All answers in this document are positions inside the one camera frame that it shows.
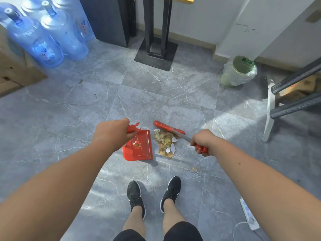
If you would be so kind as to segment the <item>person's right hand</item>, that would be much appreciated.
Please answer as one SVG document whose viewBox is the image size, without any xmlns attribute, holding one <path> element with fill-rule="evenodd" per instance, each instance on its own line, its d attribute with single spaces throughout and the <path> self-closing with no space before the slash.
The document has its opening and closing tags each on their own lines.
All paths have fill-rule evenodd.
<svg viewBox="0 0 321 241">
<path fill-rule="evenodd" d="M 217 137 L 209 129 L 203 129 L 200 132 L 194 134 L 191 139 L 190 146 L 194 146 L 195 151 L 204 157 L 216 156 L 216 150 L 220 140 L 221 138 Z M 207 148 L 207 152 L 203 152 L 202 150 L 197 148 L 196 145 Z"/>
</svg>

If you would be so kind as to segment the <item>red plastic dustpan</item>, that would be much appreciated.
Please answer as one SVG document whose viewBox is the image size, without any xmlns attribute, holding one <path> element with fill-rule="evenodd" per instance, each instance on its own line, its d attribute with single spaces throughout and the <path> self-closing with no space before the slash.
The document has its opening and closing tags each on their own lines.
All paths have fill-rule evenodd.
<svg viewBox="0 0 321 241">
<path fill-rule="evenodd" d="M 143 130 L 138 126 L 139 122 L 127 127 L 127 133 L 136 132 L 137 134 L 122 147 L 123 157 L 126 161 L 153 159 L 150 130 Z"/>
</svg>

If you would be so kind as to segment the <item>red hand broom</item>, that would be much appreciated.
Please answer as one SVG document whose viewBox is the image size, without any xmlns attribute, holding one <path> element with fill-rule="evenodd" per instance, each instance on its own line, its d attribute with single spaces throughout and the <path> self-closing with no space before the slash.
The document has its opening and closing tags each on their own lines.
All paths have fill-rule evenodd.
<svg viewBox="0 0 321 241">
<path fill-rule="evenodd" d="M 154 125 L 156 127 L 161 128 L 161 129 L 167 130 L 167 131 L 169 131 L 169 132 L 171 132 L 173 134 L 176 134 L 177 136 L 179 136 L 179 137 L 183 138 L 184 140 L 188 141 L 189 143 L 192 141 L 192 138 L 188 137 L 186 135 L 186 132 L 181 130 L 181 129 L 176 129 L 174 127 L 171 127 L 171 126 L 168 126 L 168 125 L 166 125 L 164 123 L 161 123 L 160 121 L 157 121 L 157 120 L 154 121 Z"/>
</svg>

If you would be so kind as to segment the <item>person's left forearm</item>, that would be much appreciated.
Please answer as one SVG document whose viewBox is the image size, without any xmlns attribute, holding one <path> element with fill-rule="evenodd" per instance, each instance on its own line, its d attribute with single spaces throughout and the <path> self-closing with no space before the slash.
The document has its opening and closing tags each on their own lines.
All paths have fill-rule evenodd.
<svg viewBox="0 0 321 241">
<path fill-rule="evenodd" d="M 60 241 L 120 148 L 92 142 L 32 177 L 0 204 L 0 241 Z"/>
</svg>

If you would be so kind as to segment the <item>person's right black shoe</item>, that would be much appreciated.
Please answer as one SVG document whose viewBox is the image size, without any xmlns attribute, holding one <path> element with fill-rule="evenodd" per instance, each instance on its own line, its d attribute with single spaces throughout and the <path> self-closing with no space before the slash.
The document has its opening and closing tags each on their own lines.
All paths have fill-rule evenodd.
<svg viewBox="0 0 321 241">
<path fill-rule="evenodd" d="M 168 182 L 166 192 L 165 192 L 165 194 L 160 202 L 160 205 L 159 205 L 162 213 L 165 213 L 165 211 L 164 211 L 165 200 L 171 199 L 175 204 L 175 201 L 176 201 L 180 191 L 181 191 L 181 178 L 179 176 L 174 176 Z"/>
</svg>

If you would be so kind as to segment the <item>person's black shoe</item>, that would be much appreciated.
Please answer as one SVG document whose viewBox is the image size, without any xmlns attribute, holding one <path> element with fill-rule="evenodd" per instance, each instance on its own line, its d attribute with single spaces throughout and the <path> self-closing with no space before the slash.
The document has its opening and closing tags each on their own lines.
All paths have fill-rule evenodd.
<svg viewBox="0 0 321 241">
<path fill-rule="evenodd" d="M 129 200 L 131 212 L 135 206 L 140 206 L 142 208 L 142 220 L 144 220 L 146 211 L 141 197 L 141 187 L 135 180 L 132 180 L 127 187 L 127 198 Z"/>
<path fill-rule="evenodd" d="M 160 205 L 159 205 L 162 213 L 165 213 L 165 211 L 164 211 L 165 200 L 171 199 L 175 204 L 175 201 L 176 201 L 180 191 L 181 191 L 181 178 L 179 176 L 174 176 L 168 182 L 166 192 L 165 192 L 165 194 L 160 202 Z"/>
</svg>

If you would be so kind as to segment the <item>person's right leg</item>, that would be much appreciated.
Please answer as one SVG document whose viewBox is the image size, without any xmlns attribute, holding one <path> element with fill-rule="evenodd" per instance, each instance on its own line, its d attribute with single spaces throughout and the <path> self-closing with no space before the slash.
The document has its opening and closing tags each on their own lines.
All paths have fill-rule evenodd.
<svg viewBox="0 0 321 241">
<path fill-rule="evenodd" d="M 180 211 L 176 208 L 174 201 L 167 198 L 163 203 L 163 234 L 165 235 L 175 224 L 185 221 Z"/>
</svg>

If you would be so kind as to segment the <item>person's leg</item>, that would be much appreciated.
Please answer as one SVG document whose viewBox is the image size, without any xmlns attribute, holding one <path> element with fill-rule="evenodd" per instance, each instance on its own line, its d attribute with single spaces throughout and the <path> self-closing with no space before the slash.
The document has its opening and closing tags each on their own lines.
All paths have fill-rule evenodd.
<svg viewBox="0 0 321 241">
<path fill-rule="evenodd" d="M 134 206 L 122 231 L 134 230 L 146 239 L 146 226 L 143 222 L 143 208 L 142 206 Z"/>
<path fill-rule="evenodd" d="M 163 203 L 163 234 L 165 235 L 175 224 L 185 221 L 180 211 L 176 208 L 174 201 L 167 198 Z"/>
</svg>

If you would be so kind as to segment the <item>white power strip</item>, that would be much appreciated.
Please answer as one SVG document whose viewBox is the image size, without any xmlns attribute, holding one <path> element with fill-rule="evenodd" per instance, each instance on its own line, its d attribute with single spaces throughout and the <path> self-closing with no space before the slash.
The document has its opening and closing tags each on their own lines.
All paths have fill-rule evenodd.
<svg viewBox="0 0 321 241">
<path fill-rule="evenodd" d="M 257 229 L 260 228 L 259 223 L 257 222 L 257 220 L 255 219 L 255 217 L 253 216 L 253 214 L 251 213 L 249 207 L 247 206 L 246 202 L 244 201 L 243 198 L 240 198 L 240 204 L 241 207 L 243 209 L 247 224 L 250 228 L 250 230 L 255 231 Z"/>
</svg>

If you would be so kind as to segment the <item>person's left leg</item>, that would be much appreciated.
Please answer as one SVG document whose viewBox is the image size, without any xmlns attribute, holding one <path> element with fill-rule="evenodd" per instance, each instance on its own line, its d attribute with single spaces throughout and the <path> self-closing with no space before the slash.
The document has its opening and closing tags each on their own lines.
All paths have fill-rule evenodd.
<svg viewBox="0 0 321 241">
<path fill-rule="evenodd" d="M 142 206 L 134 206 L 122 231 L 134 230 L 146 239 L 146 226 L 143 222 L 143 208 Z"/>
</svg>

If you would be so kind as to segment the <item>green bin with plastic bag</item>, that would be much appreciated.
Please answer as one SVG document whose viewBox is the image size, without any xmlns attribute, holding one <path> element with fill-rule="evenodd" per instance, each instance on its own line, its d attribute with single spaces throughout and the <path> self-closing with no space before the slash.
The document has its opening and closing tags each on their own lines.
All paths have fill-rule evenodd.
<svg viewBox="0 0 321 241">
<path fill-rule="evenodd" d="M 246 56 L 235 56 L 223 66 L 220 84 L 225 87 L 236 87 L 252 80 L 257 75 L 257 65 Z"/>
</svg>

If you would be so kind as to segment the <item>black metal table stand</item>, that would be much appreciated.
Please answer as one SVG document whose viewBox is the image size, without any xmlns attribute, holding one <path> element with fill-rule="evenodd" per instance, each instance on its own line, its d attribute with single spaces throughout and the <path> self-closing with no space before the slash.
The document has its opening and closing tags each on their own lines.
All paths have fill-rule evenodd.
<svg viewBox="0 0 321 241">
<path fill-rule="evenodd" d="M 154 35 L 154 0 L 143 0 L 145 38 L 135 61 L 163 71 L 170 71 L 178 44 L 168 40 L 172 0 L 164 0 L 163 27 L 160 36 Z"/>
</svg>

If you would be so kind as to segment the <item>white chair with black bars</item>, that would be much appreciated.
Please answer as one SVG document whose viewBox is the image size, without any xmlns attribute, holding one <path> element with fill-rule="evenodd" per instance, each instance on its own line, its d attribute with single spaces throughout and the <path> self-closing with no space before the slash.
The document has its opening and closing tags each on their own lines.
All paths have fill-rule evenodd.
<svg viewBox="0 0 321 241">
<path fill-rule="evenodd" d="M 279 92 L 283 89 L 320 71 L 321 57 L 281 81 L 277 80 L 277 77 L 267 74 L 267 114 L 262 136 L 263 142 L 269 140 L 272 127 L 277 118 L 321 104 L 321 79 L 317 79 L 314 91 L 309 94 L 299 94 L 291 97 L 281 97 L 279 95 Z"/>
</svg>

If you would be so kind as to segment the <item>dark grey cabinet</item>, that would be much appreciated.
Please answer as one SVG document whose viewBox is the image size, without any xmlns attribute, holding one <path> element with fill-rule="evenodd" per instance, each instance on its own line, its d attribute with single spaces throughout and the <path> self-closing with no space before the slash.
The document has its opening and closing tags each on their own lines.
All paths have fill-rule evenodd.
<svg viewBox="0 0 321 241">
<path fill-rule="evenodd" d="M 80 0 L 96 39 L 127 47 L 137 35 L 136 0 Z"/>
</svg>

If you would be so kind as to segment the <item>wooden crate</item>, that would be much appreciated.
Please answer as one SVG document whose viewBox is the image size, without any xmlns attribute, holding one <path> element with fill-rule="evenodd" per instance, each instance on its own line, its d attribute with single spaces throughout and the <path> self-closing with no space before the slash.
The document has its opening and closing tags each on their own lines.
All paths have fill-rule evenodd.
<svg viewBox="0 0 321 241">
<path fill-rule="evenodd" d="M 47 78 L 0 24 L 0 98 Z"/>
</svg>

